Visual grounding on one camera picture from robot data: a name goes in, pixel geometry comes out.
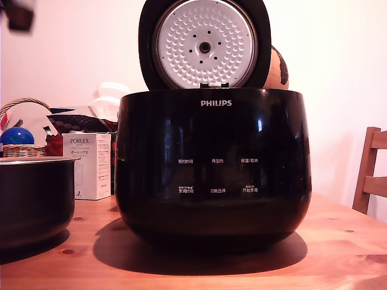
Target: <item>wooden chair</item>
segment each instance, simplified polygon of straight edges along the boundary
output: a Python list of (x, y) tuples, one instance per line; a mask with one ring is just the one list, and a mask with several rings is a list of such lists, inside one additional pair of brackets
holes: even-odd
[(387, 149), (387, 132), (380, 128), (369, 127), (357, 179), (355, 198), (352, 208), (367, 214), (369, 195), (387, 198), (387, 177), (374, 177), (376, 155), (379, 149)]

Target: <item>wooden table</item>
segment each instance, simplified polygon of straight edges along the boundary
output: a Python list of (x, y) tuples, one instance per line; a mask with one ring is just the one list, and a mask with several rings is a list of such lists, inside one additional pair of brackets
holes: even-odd
[(297, 233), (265, 253), (154, 253), (114, 197), (77, 201), (61, 242), (1, 266), (1, 289), (387, 289), (387, 225), (318, 195)]

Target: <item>rice cooker lid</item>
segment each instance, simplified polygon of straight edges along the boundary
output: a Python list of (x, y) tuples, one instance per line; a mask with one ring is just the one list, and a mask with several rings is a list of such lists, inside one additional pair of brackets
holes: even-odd
[(262, 88), (271, 61), (270, 23), (266, 10), (262, 10), (264, 5), (258, 7), (259, 17), (251, 13), (252, 18), (243, 7), (246, 2), (263, 5), (261, 0), (169, 3), (167, 9), (161, 9), (153, 35), (148, 36), (148, 53), (142, 51), (141, 57), (141, 34), (146, 33), (141, 22), (149, 14), (146, 3), (140, 19), (139, 49), (141, 70), (149, 89)]

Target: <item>wicker basket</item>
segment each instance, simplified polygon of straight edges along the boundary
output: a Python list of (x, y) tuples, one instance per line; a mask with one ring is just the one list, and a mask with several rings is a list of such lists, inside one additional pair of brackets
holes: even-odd
[[(35, 98), (20, 98), (18, 100), (11, 101), (6, 104), (0, 110), (0, 120), (3, 118), (5, 113), (12, 107), (21, 104), (21, 103), (35, 103), (39, 104), (46, 109), (50, 109), (50, 107), (44, 103), (43, 101), (36, 100)], [(44, 155), (45, 146), (37, 146), (37, 145), (4, 145), (4, 157), (35, 157), (35, 156), (43, 156)]]

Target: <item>box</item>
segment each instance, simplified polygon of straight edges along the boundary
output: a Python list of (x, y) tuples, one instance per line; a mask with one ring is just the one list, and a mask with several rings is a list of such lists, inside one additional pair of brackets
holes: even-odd
[(75, 162), (76, 199), (99, 200), (111, 195), (111, 135), (63, 134), (63, 156)]

